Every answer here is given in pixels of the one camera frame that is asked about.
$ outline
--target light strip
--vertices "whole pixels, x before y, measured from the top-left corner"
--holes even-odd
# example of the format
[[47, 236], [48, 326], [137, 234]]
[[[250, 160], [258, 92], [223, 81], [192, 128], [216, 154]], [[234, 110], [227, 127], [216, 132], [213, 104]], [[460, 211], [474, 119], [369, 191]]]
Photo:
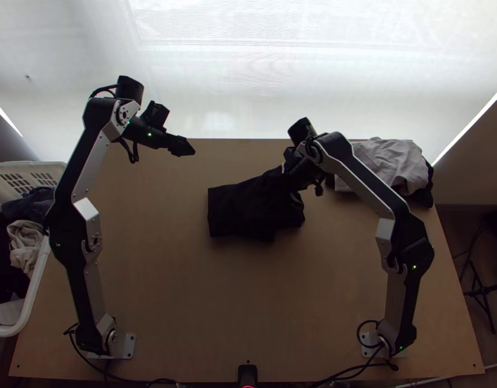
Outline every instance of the light strip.
[[12, 121], [10, 120], [10, 118], [8, 117], [8, 115], [6, 113], [4, 113], [4, 111], [2, 110], [2, 108], [0, 107], [0, 115], [2, 116], [2, 118], [4, 120], [6, 120], [6, 122], [11, 125], [11, 128], [13, 128], [15, 131], [17, 131], [17, 133], [21, 136], [21, 137], [24, 137], [20, 131], [17, 129], [17, 127], [15, 126], [15, 124], [12, 123]]
[[491, 98], [491, 100], [489, 100], [489, 101], [487, 102], [487, 104], [486, 104], [486, 105], [484, 105], [484, 108], [482, 108], [482, 109], [480, 110], [480, 112], [479, 112], [479, 113], [478, 113], [478, 114], [477, 114], [477, 115], [476, 115], [476, 116], [475, 116], [475, 117], [474, 117], [474, 118], [473, 118], [473, 119], [472, 119], [472, 120], [468, 123], [468, 125], [466, 125], [466, 126], [464, 127], [464, 129], [463, 129], [462, 131], [460, 131], [460, 132], [457, 134], [457, 136], [455, 136], [455, 139], [453, 139], [453, 140], [449, 143], [449, 145], [447, 145], [447, 146], [445, 147], [445, 149], [443, 150], [443, 152], [441, 152], [441, 153], [439, 154], [439, 156], [438, 156], [438, 157], [434, 160], [434, 163], [432, 163], [432, 167], [433, 167], [433, 166], [435, 166], [435, 165], [436, 165], [436, 163], [437, 163], [437, 162], [439, 162], [439, 161], [441, 160], [441, 158], [445, 155], [445, 153], [447, 153], [447, 152], [450, 150], [450, 148], [452, 148], [452, 147], [455, 145], [455, 143], [457, 143], [457, 142], [459, 141], [459, 139], [460, 139], [461, 137], [463, 137], [463, 136], [464, 136], [464, 134], [465, 134], [466, 132], [468, 132], [468, 130], [469, 130], [469, 129], [473, 126], [473, 125], [475, 125], [475, 123], [476, 123], [476, 122], [477, 122], [477, 121], [481, 118], [481, 116], [482, 116], [484, 113], [486, 113], [486, 111], [487, 111], [489, 108], [491, 108], [491, 105], [493, 105], [493, 104], [495, 103], [495, 101], [496, 101], [496, 100], [497, 100], [497, 92], [494, 94], [494, 96]]

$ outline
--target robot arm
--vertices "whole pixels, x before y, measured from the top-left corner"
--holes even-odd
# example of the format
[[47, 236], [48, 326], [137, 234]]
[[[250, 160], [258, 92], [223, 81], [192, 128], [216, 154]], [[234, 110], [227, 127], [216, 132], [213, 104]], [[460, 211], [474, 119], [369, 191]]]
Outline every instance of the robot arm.
[[[95, 96], [110, 87], [116, 88], [113, 98]], [[100, 215], [88, 192], [111, 142], [127, 138], [134, 141], [134, 149], [140, 143], [168, 148], [177, 156], [195, 151], [185, 138], [166, 133], [163, 124], [169, 110], [163, 105], [152, 101], [140, 117], [135, 116], [144, 91], [139, 82], [120, 76], [110, 87], [98, 89], [87, 102], [85, 129], [56, 188], [45, 226], [52, 252], [69, 277], [78, 315], [78, 347], [91, 356], [131, 358], [135, 336], [118, 332], [115, 319], [105, 310], [97, 265], [103, 248]]]
[[416, 339], [412, 321], [419, 282], [434, 259], [425, 225], [392, 188], [355, 158], [342, 134], [317, 136], [304, 118], [290, 128], [289, 135], [294, 155], [300, 159], [291, 171], [291, 176], [299, 177], [299, 186], [304, 186], [308, 175], [318, 179], [319, 174], [337, 174], [380, 217], [376, 241], [388, 283], [385, 317], [377, 325], [377, 334], [393, 356]]

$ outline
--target black cloth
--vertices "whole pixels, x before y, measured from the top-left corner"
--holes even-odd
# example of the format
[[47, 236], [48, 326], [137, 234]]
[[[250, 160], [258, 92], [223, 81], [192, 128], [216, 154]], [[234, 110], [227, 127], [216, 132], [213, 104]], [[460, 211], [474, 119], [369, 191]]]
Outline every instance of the black cloth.
[[9, 223], [17, 220], [30, 220], [43, 224], [45, 215], [54, 202], [54, 188], [38, 186], [23, 198], [4, 203], [1, 208]]
[[25, 297], [29, 287], [29, 278], [22, 269], [11, 266], [8, 224], [6, 217], [0, 214], [0, 304], [9, 301], [13, 292]]
[[211, 237], [242, 236], [271, 242], [284, 228], [304, 222], [304, 204], [282, 167], [238, 184], [208, 190]]

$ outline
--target floor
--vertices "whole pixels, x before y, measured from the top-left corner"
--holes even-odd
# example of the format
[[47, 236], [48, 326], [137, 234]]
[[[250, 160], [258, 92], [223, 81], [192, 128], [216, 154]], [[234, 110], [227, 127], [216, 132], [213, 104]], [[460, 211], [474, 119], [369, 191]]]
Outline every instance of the floor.
[[[481, 207], [466, 207], [466, 208], [439, 208], [439, 216], [441, 223], [447, 236], [448, 245], [452, 255], [466, 250], [469, 246], [471, 237], [477, 228], [481, 225], [482, 215], [485, 208]], [[477, 271], [479, 272], [485, 285], [492, 285], [497, 283], [497, 239], [486, 231], [475, 244], [472, 258], [474, 259]], [[464, 263], [465, 256], [455, 259], [456, 269], [460, 272]], [[464, 290], [470, 289], [471, 271], [465, 274], [462, 285]], [[489, 303], [492, 309], [493, 320], [497, 329], [497, 291], [489, 296]], [[497, 363], [497, 333], [492, 334], [489, 330], [487, 316], [480, 306], [473, 300], [467, 297], [468, 309], [470, 312], [471, 320], [475, 329], [477, 340], [482, 353], [482, 358], [485, 365], [492, 365]], [[41, 379], [24, 379], [10, 378], [7, 376], [8, 367], [11, 362], [13, 349], [15, 345], [14, 339], [9, 339], [6, 343], [3, 358], [0, 363], [0, 387], [2, 388], [71, 388], [71, 387], [89, 387], [101, 388], [102, 382], [65, 382], [57, 380], [41, 380]], [[416, 386], [415, 382], [410, 382], [412, 386]], [[111, 383], [112, 387], [126, 387], [122, 383]], [[365, 387], [385, 387], [393, 386], [394, 384], [384, 385], [383, 382], [367, 382], [364, 384], [357, 384]], [[448, 380], [440, 382], [429, 383], [421, 385], [425, 388], [470, 388], [470, 387], [484, 387], [484, 388], [497, 388], [497, 368], [487, 371], [484, 375], [477, 376], [464, 376], [453, 377]], [[199, 385], [201, 388], [209, 388], [213, 385], [204, 384]], [[220, 386], [228, 387], [229, 385], [221, 384]], [[265, 384], [263, 388], [304, 388], [304, 384]]]

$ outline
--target fabric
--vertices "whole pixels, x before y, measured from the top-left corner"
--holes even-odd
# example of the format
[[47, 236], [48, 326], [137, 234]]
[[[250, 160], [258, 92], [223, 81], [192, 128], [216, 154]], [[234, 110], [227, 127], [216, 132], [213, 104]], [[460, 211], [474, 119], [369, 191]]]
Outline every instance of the fabric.
[[38, 186], [23, 198], [8, 201], [2, 205], [2, 212], [9, 222], [30, 220], [43, 224], [45, 215], [54, 202], [54, 188]]
[[278, 230], [299, 228], [304, 204], [291, 190], [282, 166], [238, 184], [208, 190], [211, 237], [242, 236], [273, 241]]
[[42, 225], [33, 221], [18, 220], [9, 224], [7, 230], [11, 240], [11, 265], [22, 269], [31, 279], [43, 240]]
[[25, 297], [29, 287], [27, 275], [11, 266], [10, 239], [6, 230], [8, 223], [6, 217], [0, 214], [0, 304], [9, 301], [13, 293]]
[[[353, 142], [353, 152], [363, 164], [391, 186], [398, 194], [431, 208], [434, 169], [423, 158], [421, 148], [411, 140], [384, 140], [379, 137]], [[337, 175], [326, 178], [335, 191], [352, 191]]]

